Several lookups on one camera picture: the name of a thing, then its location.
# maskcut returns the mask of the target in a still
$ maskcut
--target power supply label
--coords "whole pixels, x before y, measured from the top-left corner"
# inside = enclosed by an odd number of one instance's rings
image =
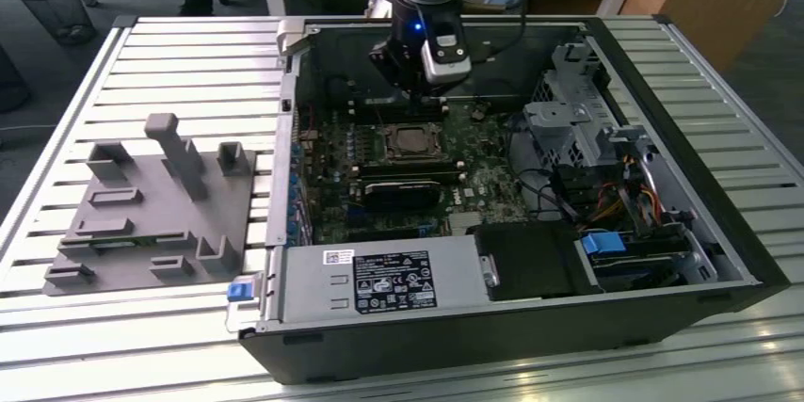
[[[426,251],[354,256],[354,309],[359,314],[434,308]]]

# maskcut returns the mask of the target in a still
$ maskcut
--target cable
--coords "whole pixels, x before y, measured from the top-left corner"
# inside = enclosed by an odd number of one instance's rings
[[[549,185],[542,185],[539,188],[535,188],[530,184],[523,182],[521,179],[518,180],[518,184],[521,184],[522,187],[526,188],[527,191],[530,191],[538,197],[539,200],[543,199],[543,200],[549,201],[554,205],[554,207],[561,209],[561,202],[555,198],[553,198],[551,196],[549,196],[541,192],[541,190],[543,190],[543,188],[547,187]]]
[[[783,10],[785,10],[785,9],[786,9],[786,7],[787,7],[787,1],[789,1],[789,0],[783,0],[783,1],[781,2],[781,8],[779,8],[779,9],[778,9],[778,11],[775,12],[775,14],[773,14],[773,18],[777,18],[778,16],[781,16],[781,13],[783,13]]]
[[[0,132],[18,131],[21,129],[53,129],[55,126],[57,124],[31,124],[30,126],[0,127]]]
[[[489,58],[491,58],[493,56],[497,56],[501,52],[510,49],[511,46],[522,39],[522,36],[525,35],[525,22],[527,19],[526,18],[527,2],[526,2],[526,0],[518,0],[518,4],[519,4],[518,32],[515,33],[515,36],[507,43],[505,43],[502,46],[499,46],[497,48],[490,49],[489,56],[482,61],[486,61]]]

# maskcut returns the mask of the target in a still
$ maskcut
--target metal slat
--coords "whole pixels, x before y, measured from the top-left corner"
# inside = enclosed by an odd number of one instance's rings
[[[86,121],[145,120],[153,112],[170,112],[181,120],[275,115],[278,101],[229,101],[202,104],[134,104],[95,106]]]
[[[781,176],[757,176],[754,178],[717,178],[717,182],[719,183],[719,187],[722,187],[725,191],[779,186],[799,186],[789,174],[783,174]]]
[[[746,133],[749,127],[737,118],[707,120],[677,120],[678,129],[686,138],[691,136],[717,136],[721,134]]]
[[[217,136],[217,137],[193,137],[191,143],[195,145],[198,152],[217,151],[218,145],[225,141],[238,141],[242,148],[251,151],[267,152],[273,150],[273,136]],[[147,155],[162,153],[159,144],[149,138],[122,140],[119,142],[130,155]],[[74,162],[86,160],[91,151],[93,143],[75,143],[70,147],[66,158]],[[265,158],[257,156],[257,167],[259,160]]]
[[[275,44],[275,34],[131,35],[125,42],[126,46],[191,46],[201,44]]]
[[[643,81],[651,89],[661,88],[711,88],[701,75],[646,75]]]
[[[221,310],[5,331],[0,334],[0,349],[3,351],[0,365],[147,348],[230,343],[237,336],[219,328],[226,320],[225,314]],[[178,325],[191,327],[175,328]],[[91,341],[75,341],[75,338],[91,338]]]
[[[745,212],[742,217],[755,233],[804,229],[804,209]]]
[[[131,35],[139,34],[185,34],[185,33],[265,33],[274,32],[278,22],[263,23],[153,23],[135,24]]]
[[[78,294],[67,297],[47,297],[42,295],[6,297],[0,299],[0,313],[11,314],[19,311],[31,310],[46,311],[51,308],[93,306],[127,301],[150,301],[151,303],[158,303],[159,300],[169,298],[182,299],[215,294],[223,295],[226,293],[226,288],[226,283],[215,282],[211,284],[194,284],[189,286]]]
[[[278,56],[278,49],[269,44],[233,46],[154,46],[125,47],[117,58],[141,60],[154,58],[213,58],[219,56]]]
[[[277,23],[281,20],[274,16],[210,16],[182,17],[166,16],[153,18],[137,18],[137,24],[147,23]]]
[[[671,41],[621,41],[618,47],[622,51],[669,51],[678,53],[678,48]]]
[[[274,70],[275,58],[159,58],[158,60],[121,60],[114,63],[111,73],[137,72],[197,72],[197,71],[238,71]]]
[[[619,89],[610,88],[609,92],[617,103],[630,104],[630,97]],[[711,88],[662,88],[653,91],[662,104],[717,103],[723,99]]]
[[[641,75],[699,75],[699,72],[690,63],[637,63],[637,70]]]
[[[687,63],[689,59],[679,52],[625,52],[634,63]]]
[[[619,104],[619,108],[625,118],[637,118],[639,116],[637,108],[630,104]],[[673,120],[735,117],[733,109],[722,103],[669,104],[663,106],[663,109],[669,113],[669,116],[673,117]]]
[[[611,21],[602,20],[609,30],[659,30],[658,24],[653,20],[643,21]]]
[[[265,375],[242,347],[218,346],[6,369],[0,373],[0,396],[35,400]]]
[[[278,84],[279,71],[175,72],[111,74],[105,88],[202,87],[206,85]]]
[[[761,233],[758,235],[765,247],[798,246],[804,249],[804,228],[781,233]]]
[[[145,138],[143,121],[82,124],[75,128],[78,140]],[[178,135],[265,134],[275,131],[275,118],[183,120],[178,123]]]
[[[723,101],[719,93],[711,88],[663,88],[654,91],[658,100],[665,103],[721,103]]]
[[[763,150],[703,153],[701,159],[711,171],[778,167],[775,156]]]
[[[779,208],[804,206],[804,190],[801,187],[763,188],[757,190],[737,190],[727,193],[737,209]]]
[[[693,136],[689,144],[698,153],[762,149],[762,140],[753,134],[723,134],[721,136]]]
[[[611,35],[618,41],[654,40],[669,41],[669,37],[661,30],[611,30]]]
[[[278,84],[239,85],[234,87],[199,88],[129,88],[105,89],[97,96],[95,105],[194,103],[202,101],[242,101],[278,97]]]
[[[133,300],[125,302],[110,302],[94,305],[69,306],[65,308],[50,308],[47,310],[26,310],[14,312],[0,312],[0,328],[9,330],[13,327],[45,326],[59,322],[82,322],[86,320],[118,319],[142,314],[182,314],[223,309],[226,298],[221,293],[210,296],[166,298],[163,300]]]

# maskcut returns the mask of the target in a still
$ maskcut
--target blue latch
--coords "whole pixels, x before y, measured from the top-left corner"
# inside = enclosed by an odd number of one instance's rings
[[[247,301],[253,299],[253,282],[233,282],[227,285],[226,300]]]
[[[589,233],[579,239],[586,254],[619,253],[625,251],[625,245],[618,233]]]

